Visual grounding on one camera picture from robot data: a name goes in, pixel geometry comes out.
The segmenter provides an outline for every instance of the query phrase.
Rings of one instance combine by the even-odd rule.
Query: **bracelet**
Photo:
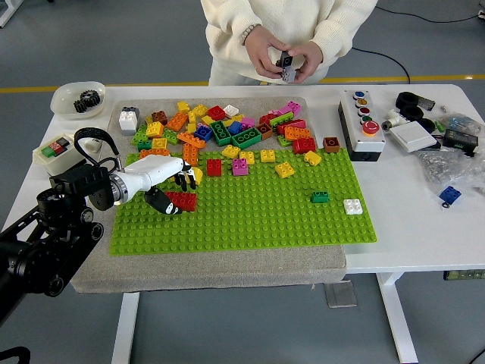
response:
[[[239,38],[239,43],[241,44],[241,46],[244,46],[246,38],[258,25],[261,24],[251,24],[249,27],[246,28],[245,31],[242,32],[241,37]]]

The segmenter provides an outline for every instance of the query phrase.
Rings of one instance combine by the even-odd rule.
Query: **green baseplate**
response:
[[[255,164],[249,174],[232,175],[232,160],[220,152],[200,152],[204,177],[195,212],[162,215],[145,203],[142,193],[118,206],[110,254],[113,256],[191,253],[221,250],[322,246],[377,241],[364,197],[345,149],[338,153],[317,150],[320,164],[312,167],[305,155],[291,149],[275,150],[276,163]],[[128,156],[127,163],[139,154]],[[222,177],[207,177],[207,159],[223,161]],[[296,171],[280,178],[274,167],[289,162]],[[172,181],[158,185],[179,191]],[[330,201],[312,203],[314,191],[327,191]],[[360,199],[362,215],[347,215],[344,199]]]

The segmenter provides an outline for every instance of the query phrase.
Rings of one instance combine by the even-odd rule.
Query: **yellow floor line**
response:
[[[436,76],[412,76],[412,83],[419,82],[446,82],[464,80],[485,80],[485,74],[450,74]],[[401,83],[407,82],[406,77],[334,77],[324,78],[322,84],[339,83]],[[165,83],[123,83],[110,84],[106,86],[207,86],[207,81],[198,82],[165,82]],[[38,87],[4,87],[0,93],[53,93],[59,86],[38,86]]]

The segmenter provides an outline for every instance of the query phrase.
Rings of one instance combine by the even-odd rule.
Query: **black tape roll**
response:
[[[404,106],[418,106],[418,96],[414,93],[400,93],[396,99],[396,107],[400,110]]]
[[[425,119],[425,118],[422,118],[420,120],[418,120],[418,123],[424,128],[426,129],[426,131],[431,134],[434,132],[434,130],[436,129],[436,126],[434,125],[434,122],[432,122],[430,119]]]
[[[424,116],[423,111],[419,107],[412,105],[403,106],[400,114],[409,121],[416,121]]]

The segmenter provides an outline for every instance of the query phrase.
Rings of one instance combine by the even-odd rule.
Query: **person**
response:
[[[201,0],[212,54],[209,86],[285,84],[276,60],[293,56],[294,84],[317,83],[352,48],[377,0]]]

